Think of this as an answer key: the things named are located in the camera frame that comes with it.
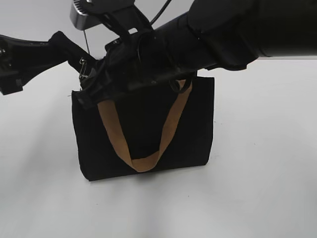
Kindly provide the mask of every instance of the white table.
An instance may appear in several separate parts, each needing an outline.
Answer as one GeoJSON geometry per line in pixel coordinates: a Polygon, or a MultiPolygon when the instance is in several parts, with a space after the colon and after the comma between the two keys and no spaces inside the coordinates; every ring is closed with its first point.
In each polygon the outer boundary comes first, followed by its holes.
{"type": "Polygon", "coordinates": [[[89,183],[67,64],[0,96],[0,238],[316,238],[317,60],[217,69],[206,167],[89,183]]]}

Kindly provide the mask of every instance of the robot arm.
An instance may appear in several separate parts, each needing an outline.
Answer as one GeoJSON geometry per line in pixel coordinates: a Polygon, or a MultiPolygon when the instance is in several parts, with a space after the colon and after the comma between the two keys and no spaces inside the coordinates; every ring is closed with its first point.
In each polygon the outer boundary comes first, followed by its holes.
{"type": "Polygon", "coordinates": [[[195,0],[187,13],[156,30],[134,0],[73,0],[71,16],[80,30],[103,24],[119,36],[106,45],[107,55],[95,61],[61,34],[33,45],[6,43],[9,38],[2,36],[2,93],[20,91],[32,77],[66,60],[77,71],[87,63],[77,97],[89,107],[159,83],[191,80],[203,68],[243,70],[258,57],[317,55],[315,0],[195,0]],[[131,28],[138,32],[129,34],[131,28]],[[28,57],[24,52],[34,53],[27,58],[30,65],[21,63],[28,57]]]}

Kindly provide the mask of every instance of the cable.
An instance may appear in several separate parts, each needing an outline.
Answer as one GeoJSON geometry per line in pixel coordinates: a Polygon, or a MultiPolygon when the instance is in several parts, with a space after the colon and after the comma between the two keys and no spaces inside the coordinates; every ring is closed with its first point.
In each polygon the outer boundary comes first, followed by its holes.
{"type": "Polygon", "coordinates": [[[88,41],[87,41],[87,36],[86,36],[86,31],[84,30],[84,36],[85,36],[85,41],[86,41],[86,46],[88,50],[88,54],[90,54],[89,46],[88,46],[88,41]]]}
{"type": "Polygon", "coordinates": [[[151,25],[153,25],[158,19],[159,17],[163,14],[163,12],[167,9],[168,5],[170,4],[172,0],[167,0],[167,2],[164,4],[164,6],[162,7],[162,9],[158,12],[158,14],[153,18],[153,20],[151,21],[151,25]]]}

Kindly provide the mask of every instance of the black tote bag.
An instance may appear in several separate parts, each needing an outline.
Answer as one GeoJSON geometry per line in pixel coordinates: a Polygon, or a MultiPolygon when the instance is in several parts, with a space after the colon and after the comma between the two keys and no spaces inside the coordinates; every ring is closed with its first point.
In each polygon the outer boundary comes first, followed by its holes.
{"type": "Polygon", "coordinates": [[[110,107],[103,104],[108,107],[103,111],[100,104],[83,109],[73,93],[73,123],[85,178],[95,181],[205,165],[213,136],[214,79],[197,77],[189,90],[178,95],[168,83],[150,87],[110,107]],[[173,108],[180,115],[174,121],[175,131],[170,132],[166,124],[173,108]],[[108,125],[106,117],[111,119],[108,125]],[[119,137],[113,136],[113,121],[120,125],[116,130],[122,134],[119,137]],[[128,151],[128,156],[120,151],[128,151]],[[138,161],[146,166],[134,166],[138,161]]]}

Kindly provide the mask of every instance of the tan handle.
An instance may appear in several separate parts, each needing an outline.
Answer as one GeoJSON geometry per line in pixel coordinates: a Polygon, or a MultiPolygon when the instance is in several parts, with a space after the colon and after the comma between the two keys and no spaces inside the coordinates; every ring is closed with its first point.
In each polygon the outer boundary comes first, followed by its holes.
{"type": "Polygon", "coordinates": [[[121,128],[114,101],[108,100],[99,103],[99,113],[107,130],[109,140],[118,157],[120,157],[126,164],[135,169],[137,172],[141,173],[153,169],[157,165],[162,154],[167,149],[175,135],[178,122],[183,113],[191,91],[192,85],[187,89],[186,92],[184,92],[183,94],[179,94],[174,104],[172,105],[162,129],[159,151],[146,158],[135,160],[131,159],[129,147],[121,128]]]}

